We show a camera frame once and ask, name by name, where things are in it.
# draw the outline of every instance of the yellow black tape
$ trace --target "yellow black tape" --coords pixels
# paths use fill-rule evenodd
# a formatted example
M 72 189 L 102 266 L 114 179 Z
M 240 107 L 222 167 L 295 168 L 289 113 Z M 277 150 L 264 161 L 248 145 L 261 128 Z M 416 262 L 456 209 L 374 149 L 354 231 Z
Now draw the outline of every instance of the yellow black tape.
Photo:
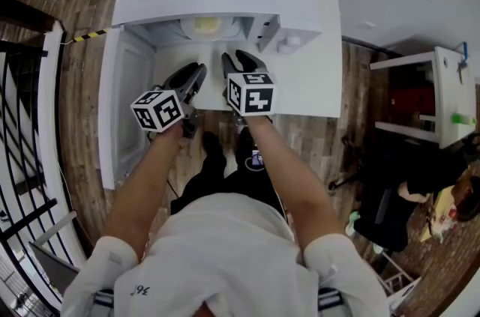
M 98 37 L 98 36 L 100 36 L 101 34 L 104 34 L 104 33 L 107 33 L 107 32 L 108 32 L 108 28 L 107 28 L 107 29 L 102 29 L 101 31 L 96 31 L 96 32 L 84 34 L 83 36 L 75 37 L 75 38 L 71 41 L 71 43 L 78 43 L 78 42 L 80 42 L 80 41 L 84 41 L 84 40 L 87 40 L 87 39 L 89 39 L 89 38 Z

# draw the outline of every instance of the person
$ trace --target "person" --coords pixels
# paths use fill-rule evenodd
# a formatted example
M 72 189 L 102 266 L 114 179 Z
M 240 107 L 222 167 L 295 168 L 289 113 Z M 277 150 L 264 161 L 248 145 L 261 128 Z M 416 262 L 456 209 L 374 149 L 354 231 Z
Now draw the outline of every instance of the person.
M 267 117 L 246 121 L 238 170 L 227 178 L 218 139 L 204 134 L 202 171 L 172 201 L 146 252 L 181 126 L 154 138 L 66 290 L 63 316 L 389 316 L 386 294 L 342 232 L 321 180 Z
M 438 150 L 414 161 L 407 179 L 398 186 L 400 197 L 423 204 L 428 217 L 434 220 L 434 199 L 442 190 L 452 187 L 456 220 L 466 222 L 480 212 L 480 177 L 473 174 L 463 158 Z
M 361 159 L 363 198 L 360 209 L 350 214 L 345 232 L 350 237 L 359 232 L 373 241 L 376 253 L 384 248 L 396 252 L 405 249 L 407 221 L 418 205 L 432 224 L 437 217 L 434 201 L 443 190 L 452 194 L 457 221 L 469 221 L 480 212 L 480 177 L 473 174 L 462 150 L 451 153 L 389 137 L 381 139 L 374 153 L 362 154 Z M 387 189 L 394 192 L 384 220 L 378 223 L 377 212 Z

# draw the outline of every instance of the shoe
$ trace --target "shoe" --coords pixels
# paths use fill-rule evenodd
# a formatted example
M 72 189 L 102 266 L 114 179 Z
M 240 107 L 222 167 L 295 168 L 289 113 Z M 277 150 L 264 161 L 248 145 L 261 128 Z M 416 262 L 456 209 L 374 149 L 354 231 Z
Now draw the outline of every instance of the shoe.
M 380 245 L 377 245 L 377 244 L 373 244 L 373 251 L 376 253 L 376 254 L 380 254 L 381 252 L 383 252 L 383 248 L 380 246 Z
M 203 132 L 202 147 L 207 155 L 223 153 L 220 141 L 218 141 L 218 136 L 214 135 L 212 132 Z
M 360 213 L 358 211 L 353 211 L 350 213 L 349 216 L 349 223 L 345 228 L 345 234 L 348 237 L 352 237 L 355 234 L 355 229 L 353 228 L 353 224 L 355 223 L 356 220 L 360 218 Z

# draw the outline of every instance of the black metal railing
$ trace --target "black metal railing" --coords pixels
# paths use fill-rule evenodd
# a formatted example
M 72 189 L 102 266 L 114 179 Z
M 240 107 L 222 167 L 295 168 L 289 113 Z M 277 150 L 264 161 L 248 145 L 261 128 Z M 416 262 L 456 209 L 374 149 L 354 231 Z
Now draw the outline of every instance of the black metal railing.
M 15 198 L 16 206 L 21 215 L 21 218 L 14 220 L 12 217 L 12 209 L 9 209 L 7 196 L 4 192 L 4 188 L 0 187 L 0 200 L 1 206 L 10 226 L 3 232 L 0 232 L 0 244 L 7 252 L 8 258 L 19 274 L 21 279 L 25 282 L 31 293 L 36 297 L 38 303 L 49 310 L 49 313 L 53 316 L 58 316 L 59 311 L 48 302 L 45 295 L 37 289 L 32 282 L 30 276 L 24 271 L 22 265 L 17 259 L 14 251 L 11 247 L 11 239 L 17 238 L 21 246 L 25 260 L 30 261 L 31 266 L 34 268 L 35 273 L 39 276 L 40 280 L 49 289 L 53 297 L 61 302 L 61 298 L 57 291 L 50 285 L 48 277 L 45 275 L 41 266 L 33 256 L 30 248 L 25 243 L 25 238 L 22 239 L 20 232 L 25 229 L 27 235 L 27 241 L 35 241 L 40 235 L 36 235 L 33 225 L 40 226 L 42 232 L 46 231 L 44 222 L 41 216 L 46 214 L 52 225 L 55 224 L 55 220 L 52 214 L 52 208 L 57 204 L 55 199 L 49 199 L 46 189 L 46 183 L 44 178 L 43 167 L 38 155 L 37 147 L 37 129 L 38 129 L 38 117 L 37 117 L 37 95 L 38 95 L 38 78 L 39 78 L 39 65 L 41 58 L 45 57 L 47 53 L 40 47 L 26 46 L 18 43 L 9 43 L 6 41 L 0 41 L 0 53 L 4 53 L 5 60 L 3 64 L 3 70 L 0 71 L 1 86 L 0 86 L 0 121 L 1 132 L 0 139 L 4 146 L 4 154 L 7 161 L 7 170 L 11 186 L 13 188 L 13 196 Z M 12 98 L 12 88 L 15 91 L 15 100 Z M 25 120 L 24 110 L 29 117 L 29 123 L 22 126 L 22 119 Z M 28 135 L 26 133 L 26 127 L 29 126 Z M 18 178 L 15 179 L 15 172 L 21 172 L 23 180 L 19 182 Z M 34 191 L 38 191 L 41 194 L 41 200 L 35 199 Z M 20 196 L 28 193 L 31 209 L 33 211 L 26 211 L 20 199 Z M 67 249 L 60 237 L 59 233 L 56 233 L 55 239 L 58 241 L 58 246 L 61 247 L 62 255 L 73 264 Z M 48 247 L 52 254 L 57 255 L 54 244 L 52 241 L 48 241 Z
M 35 317 L 50 317 L 50 310 L 38 300 L 23 278 L 15 269 L 0 257 L 0 281 L 15 296 L 14 304 L 9 307 L 18 316 L 27 316 L 31 313 Z

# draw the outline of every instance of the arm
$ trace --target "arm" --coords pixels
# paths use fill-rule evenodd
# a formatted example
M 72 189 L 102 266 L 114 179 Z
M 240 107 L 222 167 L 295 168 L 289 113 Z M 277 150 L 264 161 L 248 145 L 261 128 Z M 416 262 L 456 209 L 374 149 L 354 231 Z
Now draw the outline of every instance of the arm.
M 343 234 L 323 182 L 290 149 L 266 117 L 245 118 L 278 195 L 292 214 L 300 247 Z
M 168 172 L 179 148 L 182 123 L 158 134 L 128 177 L 106 219 L 104 236 L 117 237 L 143 257 L 149 229 L 161 205 Z
M 407 182 L 403 182 L 398 187 L 398 195 L 410 202 L 418 202 L 424 204 L 428 200 L 428 196 L 424 196 L 420 193 L 410 193 L 408 191 Z
M 119 190 L 106 219 L 103 237 L 97 241 L 92 255 L 65 291 L 62 316 L 90 315 L 93 295 L 102 289 L 113 289 L 123 273 L 138 265 L 165 192 L 180 137 L 180 124 L 157 135 Z

